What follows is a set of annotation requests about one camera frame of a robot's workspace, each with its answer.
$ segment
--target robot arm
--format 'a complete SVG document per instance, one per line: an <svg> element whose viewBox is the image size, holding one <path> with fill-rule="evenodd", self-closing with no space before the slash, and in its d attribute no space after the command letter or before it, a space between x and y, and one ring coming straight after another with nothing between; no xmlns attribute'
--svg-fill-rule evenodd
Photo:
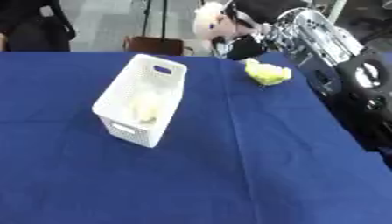
<svg viewBox="0 0 392 224"><path fill-rule="evenodd" d="M392 70L377 51L308 8L283 13L265 40L297 65L338 119L346 113L346 128L361 129L371 147L392 147Z"/></svg>

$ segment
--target basket handle hole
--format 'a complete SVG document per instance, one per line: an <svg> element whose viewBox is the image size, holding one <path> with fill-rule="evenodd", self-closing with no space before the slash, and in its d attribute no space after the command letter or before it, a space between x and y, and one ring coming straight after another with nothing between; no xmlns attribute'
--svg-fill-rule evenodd
<svg viewBox="0 0 392 224"><path fill-rule="evenodd" d="M114 128L116 128L116 129L118 129L118 130L128 132L128 133L130 133L132 135L135 135L135 133L136 133L132 128L122 126L121 124L118 124L118 123L115 123L115 122L112 123L112 126Z"/></svg>
<svg viewBox="0 0 392 224"><path fill-rule="evenodd" d="M172 70L161 66L154 66L154 70L163 74L172 74Z"/></svg>

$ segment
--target blue tablecloth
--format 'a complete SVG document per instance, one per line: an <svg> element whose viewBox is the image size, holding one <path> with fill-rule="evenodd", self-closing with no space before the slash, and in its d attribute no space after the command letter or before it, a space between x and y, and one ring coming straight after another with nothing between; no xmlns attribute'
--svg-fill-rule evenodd
<svg viewBox="0 0 392 224"><path fill-rule="evenodd" d="M132 56L1 56L0 223L392 221L392 173L297 71L259 88L232 61L171 58L189 73L159 146L110 136L91 106Z"/></svg>

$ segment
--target floor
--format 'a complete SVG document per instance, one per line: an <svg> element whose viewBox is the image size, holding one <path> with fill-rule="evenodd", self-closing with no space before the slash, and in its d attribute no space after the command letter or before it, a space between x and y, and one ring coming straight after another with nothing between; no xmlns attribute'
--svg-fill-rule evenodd
<svg viewBox="0 0 392 224"><path fill-rule="evenodd" d="M369 32L366 27L352 27L349 22L361 15L378 18L392 15L392 12L381 8L381 1L349 0L338 25L347 28L355 37L366 35ZM152 2L147 34L158 37L163 1ZM61 0L61 4L78 32L78 37L72 42L74 52L119 52L125 36L142 33L145 0ZM194 10L199 4L200 0L169 0L167 36L183 39L186 46L195 49L196 55L204 56L208 52L202 50L192 31ZM371 45L382 51L392 51L392 41L381 39Z"/></svg>

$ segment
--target plastic basket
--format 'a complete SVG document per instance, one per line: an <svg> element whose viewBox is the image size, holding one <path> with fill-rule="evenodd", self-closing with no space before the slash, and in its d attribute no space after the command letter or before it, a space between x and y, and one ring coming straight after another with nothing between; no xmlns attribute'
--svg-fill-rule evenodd
<svg viewBox="0 0 392 224"><path fill-rule="evenodd" d="M170 123L184 92L187 67L143 54L135 56L93 106L108 132L153 148ZM141 122L132 103L143 94L159 97L153 122Z"/></svg>

